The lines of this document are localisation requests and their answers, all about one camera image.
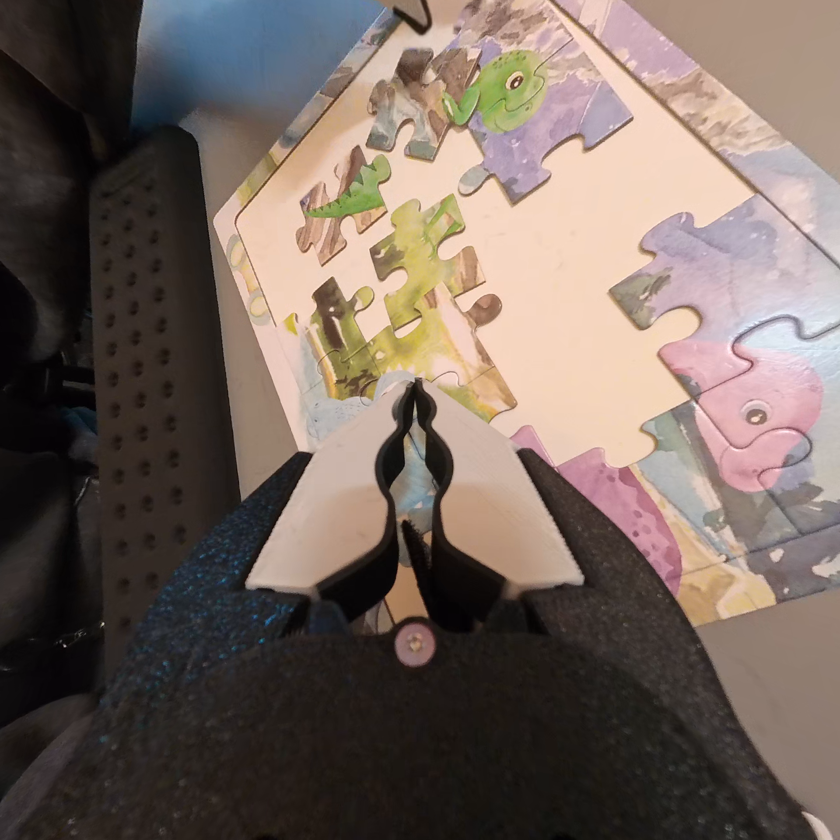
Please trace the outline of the green grass puzzle piece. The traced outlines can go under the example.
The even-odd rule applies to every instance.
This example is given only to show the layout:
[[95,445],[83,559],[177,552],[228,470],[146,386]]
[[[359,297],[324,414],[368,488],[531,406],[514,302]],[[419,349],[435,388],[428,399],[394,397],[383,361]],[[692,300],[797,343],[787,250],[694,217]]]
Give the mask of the green grass puzzle piece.
[[426,210],[417,199],[400,205],[391,215],[393,232],[371,247],[371,260],[379,280],[405,270],[406,281],[385,294],[385,309],[395,330],[419,318],[417,304],[432,289],[444,284],[458,297],[486,282],[476,251],[468,246],[450,259],[438,256],[439,245],[465,229],[453,193]]

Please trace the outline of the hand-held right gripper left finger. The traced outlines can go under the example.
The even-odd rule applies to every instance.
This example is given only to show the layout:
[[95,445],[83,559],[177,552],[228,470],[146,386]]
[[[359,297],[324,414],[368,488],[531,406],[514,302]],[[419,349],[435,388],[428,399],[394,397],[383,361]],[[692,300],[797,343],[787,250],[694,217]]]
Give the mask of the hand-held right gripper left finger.
[[311,455],[246,579],[249,590],[377,603],[398,566],[391,487],[405,466],[413,382],[399,382]]

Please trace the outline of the green dinosaur head puzzle piece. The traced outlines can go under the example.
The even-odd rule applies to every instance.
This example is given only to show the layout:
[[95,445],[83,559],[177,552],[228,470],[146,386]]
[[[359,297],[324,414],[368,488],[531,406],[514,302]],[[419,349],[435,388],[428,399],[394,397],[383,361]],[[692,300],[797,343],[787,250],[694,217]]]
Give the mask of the green dinosaur head puzzle piece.
[[634,119],[551,2],[469,2],[450,46],[479,51],[465,92],[443,96],[482,153],[458,182],[462,196],[495,178],[519,203],[550,179],[544,160],[562,144],[577,137],[588,151]]

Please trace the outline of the blue purple puzzle piece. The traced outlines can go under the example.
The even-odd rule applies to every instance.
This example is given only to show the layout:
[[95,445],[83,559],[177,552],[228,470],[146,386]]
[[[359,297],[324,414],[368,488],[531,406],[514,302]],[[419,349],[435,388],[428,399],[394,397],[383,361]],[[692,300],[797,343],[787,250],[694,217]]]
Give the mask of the blue purple puzzle piece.
[[687,308],[700,316],[660,359],[697,397],[748,369],[733,346],[764,322],[790,317],[806,338],[838,326],[838,266],[760,195],[704,227],[690,213],[649,230],[652,259],[609,290],[640,329]]

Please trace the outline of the grey desk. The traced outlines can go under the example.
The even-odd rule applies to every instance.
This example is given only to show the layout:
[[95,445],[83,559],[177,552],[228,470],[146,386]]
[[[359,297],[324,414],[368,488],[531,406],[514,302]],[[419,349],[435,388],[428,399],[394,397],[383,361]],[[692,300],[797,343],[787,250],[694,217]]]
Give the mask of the grey desk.
[[[631,2],[838,176],[838,2]],[[214,216],[376,17],[376,2],[144,2],[132,127],[195,138],[224,342],[239,496],[297,449]],[[780,779],[838,838],[838,592],[702,627]]]

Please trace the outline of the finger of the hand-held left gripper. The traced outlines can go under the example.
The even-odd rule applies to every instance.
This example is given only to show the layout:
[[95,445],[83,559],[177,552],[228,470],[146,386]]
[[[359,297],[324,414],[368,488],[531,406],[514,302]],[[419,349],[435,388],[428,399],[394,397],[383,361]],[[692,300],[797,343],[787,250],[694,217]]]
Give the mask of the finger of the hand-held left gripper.
[[432,26],[428,1],[391,1],[391,10],[420,35],[424,35]]

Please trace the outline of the dinosaur puzzle tray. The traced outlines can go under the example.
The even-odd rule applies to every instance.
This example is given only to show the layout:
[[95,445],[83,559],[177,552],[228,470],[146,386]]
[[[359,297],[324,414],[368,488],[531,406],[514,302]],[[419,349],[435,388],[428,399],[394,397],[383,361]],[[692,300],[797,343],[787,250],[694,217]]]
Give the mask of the dinosaur puzzle tray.
[[[424,35],[382,14],[221,207],[217,234],[295,441],[309,448],[318,443],[308,440],[277,327],[293,312],[308,319],[316,289],[331,278],[347,299],[373,290],[356,316],[367,340],[391,327],[384,297],[407,274],[397,269],[379,280],[370,249],[393,232],[400,205],[415,198],[426,210],[453,193],[465,229],[437,253],[450,259],[475,249],[486,282],[454,299],[466,311],[486,294],[499,297],[498,315],[476,336],[517,400],[489,424],[510,438],[533,426],[555,465],[598,448],[610,466],[634,469],[656,447],[646,422],[705,393],[691,396],[658,355],[696,331],[699,314],[673,310],[640,329],[609,294],[652,259],[643,237],[677,214],[707,226],[760,195],[838,266],[838,181],[626,2],[551,2],[633,120],[590,150],[577,137],[562,144],[544,160],[550,179],[519,203],[509,203],[495,178],[462,196],[461,176],[482,162],[466,126],[450,119],[433,161],[405,156],[411,122],[392,151],[365,143],[374,85],[393,77],[405,49],[430,48],[434,56],[452,49],[467,3],[429,2],[434,22]],[[381,185],[387,212],[362,234],[345,218],[346,248],[320,266],[313,248],[302,253],[297,245],[300,200],[318,182],[336,197],[334,168],[356,145],[368,162],[378,154],[390,162]],[[733,349],[749,366],[729,381],[838,378],[838,326],[806,338],[798,321],[776,318],[745,332]],[[694,624],[838,587],[838,524],[725,560],[638,478],[678,542],[676,596]]]

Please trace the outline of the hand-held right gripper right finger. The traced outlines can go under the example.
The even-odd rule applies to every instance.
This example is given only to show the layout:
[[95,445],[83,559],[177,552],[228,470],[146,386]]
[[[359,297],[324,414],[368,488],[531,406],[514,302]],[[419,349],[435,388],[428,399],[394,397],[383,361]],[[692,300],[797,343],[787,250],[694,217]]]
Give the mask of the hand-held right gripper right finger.
[[583,585],[508,437],[431,383],[418,386],[418,422],[437,486],[431,574],[446,599],[483,623],[500,601]]

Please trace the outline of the green and brown puzzle piece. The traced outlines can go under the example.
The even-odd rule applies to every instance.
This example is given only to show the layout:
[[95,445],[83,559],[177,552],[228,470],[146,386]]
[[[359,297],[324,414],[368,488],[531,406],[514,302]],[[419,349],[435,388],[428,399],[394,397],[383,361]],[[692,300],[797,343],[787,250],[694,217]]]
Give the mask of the green and brown puzzle piece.
[[356,232],[362,234],[386,214],[381,185],[390,179],[392,168],[384,154],[368,162],[356,145],[333,172],[339,181],[336,197],[331,198],[325,183],[318,182],[300,200],[304,222],[296,232],[297,246],[302,253],[313,249],[320,266],[346,248],[341,232],[345,218],[353,219]]

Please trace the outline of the pink dinosaur head puzzle piece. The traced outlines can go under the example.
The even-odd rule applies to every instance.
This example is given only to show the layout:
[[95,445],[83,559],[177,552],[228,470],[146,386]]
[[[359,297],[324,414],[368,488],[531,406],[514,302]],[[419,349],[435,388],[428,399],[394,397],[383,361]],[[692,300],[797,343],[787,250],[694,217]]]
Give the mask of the pink dinosaur head puzzle piece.
[[725,560],[838,524],[838,378],[745,374],[646,422],[645,486]]

